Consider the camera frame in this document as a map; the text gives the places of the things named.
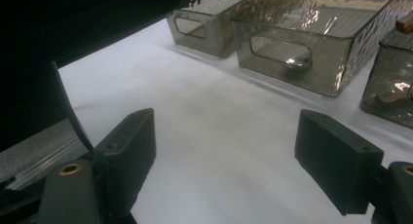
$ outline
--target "white tabletop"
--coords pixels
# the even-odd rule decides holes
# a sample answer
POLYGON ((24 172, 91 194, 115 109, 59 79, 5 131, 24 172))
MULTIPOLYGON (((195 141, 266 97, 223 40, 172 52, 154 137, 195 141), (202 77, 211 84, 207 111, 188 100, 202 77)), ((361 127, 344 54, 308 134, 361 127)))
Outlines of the white tabletop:
POLYGON ((161 20, 59 72, 92 144, 154 108, 157 158, 132 214, 160 223, 370 223, 341 216, 294 158, 300 110, 327 114, 413 162, 413 130, 358 108, 372 61, 328 98, 173 43, 161 20))

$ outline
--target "clear plastic container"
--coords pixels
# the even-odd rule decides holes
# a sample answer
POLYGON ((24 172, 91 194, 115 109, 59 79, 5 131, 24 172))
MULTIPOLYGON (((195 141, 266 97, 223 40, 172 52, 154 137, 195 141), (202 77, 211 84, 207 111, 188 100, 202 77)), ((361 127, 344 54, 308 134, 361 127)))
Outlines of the clear plastic container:
POLYGON ((213 56, 235 51, 231 17, 259 0, 182 0, 167 17, 175 44, 213 56))
POLYGON ((412 0, 262 0, 233 17, 241 67, 338 95, 412 0))
POLYGON ((380 42, 360 108, 413 129, 413 34, 393 30, 380 42))

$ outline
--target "white table surface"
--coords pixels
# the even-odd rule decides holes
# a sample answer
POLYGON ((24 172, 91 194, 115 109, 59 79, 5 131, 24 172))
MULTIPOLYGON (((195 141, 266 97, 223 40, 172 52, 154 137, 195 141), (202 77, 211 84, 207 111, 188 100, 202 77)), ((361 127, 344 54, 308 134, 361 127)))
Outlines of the white table surface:
POLYGON ((173 43, 161 20, 59 72, 92 144, 154 108, 157 158, 132 209, 141 224, 370 223, 341 216, 294 158, 300 110, 327 114, 413 162, 413 130, 358 108, 372 61, 337 98, 173 43))

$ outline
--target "translucent plastic bin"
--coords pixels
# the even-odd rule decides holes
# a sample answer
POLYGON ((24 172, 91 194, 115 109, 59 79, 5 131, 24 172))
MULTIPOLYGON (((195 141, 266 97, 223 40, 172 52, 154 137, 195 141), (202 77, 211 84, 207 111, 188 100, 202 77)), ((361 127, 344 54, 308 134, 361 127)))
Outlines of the translucent plastic bin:
POLYGON ((394 30, 380 42, 360 108, 413 129, 413 34, 394 30))
POLYGON ((241 67, 336 96, 412 0, 262 0, 233 17, 241 67))
POLYGON ((175 44, 213 56, 235 51, 231 17, 258 0, 182 0, 167 18, 175 44))

